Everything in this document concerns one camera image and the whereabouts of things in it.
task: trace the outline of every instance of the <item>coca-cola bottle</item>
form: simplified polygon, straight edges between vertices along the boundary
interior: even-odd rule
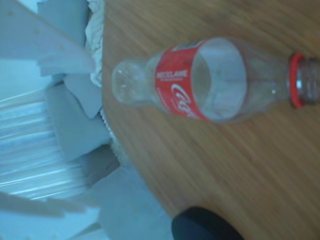
[[[218,123],[242,120],[290,100],[320,101],[320,65],[294,54],[289,62],[243,40],[218,37],[122,61],[112,74],[114,96],[129,106]]]

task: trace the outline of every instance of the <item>red label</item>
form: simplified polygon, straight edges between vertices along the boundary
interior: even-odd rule
[[[175,115],[207,120],[196,104],[191,82],[192,64],[203,43],[169,49],[156,67],[156,92],[165,108]]]

